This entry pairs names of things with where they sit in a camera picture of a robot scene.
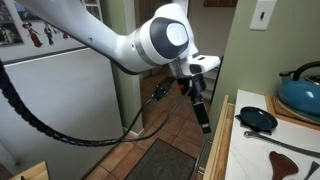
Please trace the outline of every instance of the utensil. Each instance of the utensil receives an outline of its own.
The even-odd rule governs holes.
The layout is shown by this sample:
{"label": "utensil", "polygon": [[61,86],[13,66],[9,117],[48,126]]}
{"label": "utensil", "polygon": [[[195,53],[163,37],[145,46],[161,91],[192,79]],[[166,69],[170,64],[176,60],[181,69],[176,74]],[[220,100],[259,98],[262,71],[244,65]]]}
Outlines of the utensil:
{"label": "utensil", "polygon": [[301,154],[304,154],[304,155],[312,156],[312,157],[315,157],[315,158],[320,158],[320,153],[319,152],[309,151],[309,150],[302,149],[302,148],[299,148],[299,147],[295,147],[295,146],[292,146],[292,145],[289,145],[289,144],[285,144],[285,143],[282,143],[280,141],[271,139],[269,137],[260,135],[258,133],[252,132],[252,131],[245,131],[244,132],[244,137],[261,139],[261,140],[264,140],[264,141],[279,145],[281,147],[290,149],[292,151],[295,151],[295,152],[298,152],[298,153],[301,153]]}
{"label": "utensil", "polygon": [[320,61],[305,64],[295,71],[281,72],[282,86],[279,90],[279,98],[288,107],[297,110],[297,113],[302,111],[320,116],[320,75],[300,78],[305,70],[312,67],[320,67]]}
{"label": "utensil", "polygon": [[299,172],[299,168],[290,158],[275,151],[270,152],[269,159],[271,161],[273,176],[272,180],[282,180],[290,174]]}
{"label": "utensil", "polygon": [[278,126],[277,119],[270,113],[256,108],[256,107],[244,107],[240,110],[240,116],[238,118],[245,126],[257,131],[269,131]]}
{"label": "utensil", "polygon": [[310,178],[310,176],[320,167],[320,165],[314,161],[312,161],[311,163],[311,167],[310,170],[307,174],[307,176],[304,178],[304,180],[308,180]]}

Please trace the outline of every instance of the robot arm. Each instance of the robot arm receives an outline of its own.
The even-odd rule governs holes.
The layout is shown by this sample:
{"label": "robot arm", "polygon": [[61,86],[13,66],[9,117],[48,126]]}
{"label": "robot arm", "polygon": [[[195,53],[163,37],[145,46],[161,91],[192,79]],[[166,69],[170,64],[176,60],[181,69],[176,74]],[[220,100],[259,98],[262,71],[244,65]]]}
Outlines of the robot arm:
{"label": "robot arm", "polygon": [[45,21],[108,57],[128,74],[172,63],[176,78],[207,72],[216,56],[197,56],[189,21],[177,4],[159,8],[154,17],[127,36],[116,34],[92,16],[79,0],[16,0]]}

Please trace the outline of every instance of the kitchen counter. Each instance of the kitchen counter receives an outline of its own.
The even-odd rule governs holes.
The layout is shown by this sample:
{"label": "kitchen counter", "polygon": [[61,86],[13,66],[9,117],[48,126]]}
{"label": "kitchen counter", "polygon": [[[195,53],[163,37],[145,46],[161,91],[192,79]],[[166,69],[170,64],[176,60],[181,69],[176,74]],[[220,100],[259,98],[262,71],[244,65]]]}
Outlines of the kitchen counter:
{"label": "kitchen counter", "polygon": [[[239,90],[237,94],[236,105],[234,109],[234,115],[240,113],[241,108],[245,106],[258,107],[263,110],[267,110],[265,96],[258,95],[246,91]],[[278,127],[272,132],[271,138],[279,140],[281,142],[301,147],[304,149],[320,152],[320,131],[310,129],[307,127],[299,126],[281,119],[278,120]],[[217,144],[212,145],[208,164],[206,167],[204,179],[226,179],[226,180],[270,180],[272,178],[272,166],[269,160],[269,154],[271,151],[276,151],[279,154],[292,159],[298,166],[299,172],[294,175],[290,175],[284,178],[284,180],[301,180],[307,175],[312,161],[320,163],[320,159],[306,156],[289,149],[282,148],[280,146],[270,144],[265,141],[261,141],[253,138],[245,138],[243,136],[248,129],[240,127],[240,122],[233,118],[232,131],[229,139],[229,147],[225,148],[226,152],[220,151],[220,146]],[[216,137],[213,142],[219,142],[217,139],[224,139],[223,137]],[[215,164],[210,164],[210,157],[212,158],[213,152],[218,152],[214,157],[223,156],[223,153],[227,154],[225,174],[221,174],[219,169],[215,168]],[[318,169],[309,180],[319,180],[320,169]]]}

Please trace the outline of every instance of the tile floor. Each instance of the tile floor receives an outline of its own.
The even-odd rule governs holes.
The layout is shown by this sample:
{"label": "tile floor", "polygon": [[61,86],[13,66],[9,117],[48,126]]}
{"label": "tile floor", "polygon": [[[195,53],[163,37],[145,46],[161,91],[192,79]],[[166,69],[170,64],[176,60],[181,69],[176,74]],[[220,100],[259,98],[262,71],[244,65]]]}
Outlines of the tile floor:
{"label": "tile floor", "polygon": [[[168,68],[163,68],[156,75],[141,80],[142,103],[149,99],[155,86],[169,73]],[[159,127],[170,107],[181,97],[176,82],[170,92],[165,98],[151,103],[143,111],[145,135]],[[210,109],[210,104],[207,102],[206,107]],[[189,97],[177,107],[167,124],[154,137],[140,142],[119,144],[85,179],[124,179],[157,138],[197,158],[204,136],[193,113]],[[202,175],[194,173],[191,179],[202,179]]]}

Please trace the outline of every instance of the gray rug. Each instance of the gray rug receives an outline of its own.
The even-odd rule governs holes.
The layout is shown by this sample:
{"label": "gray rug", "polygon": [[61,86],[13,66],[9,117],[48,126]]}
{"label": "gray rug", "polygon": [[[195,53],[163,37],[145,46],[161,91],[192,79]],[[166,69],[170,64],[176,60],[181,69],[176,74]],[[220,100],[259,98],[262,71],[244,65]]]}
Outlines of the gray rug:
{"label": "gray rug", "polygon": [[193,157],[157,139],[126,179],[187,180],[192,175],[195,162]]}

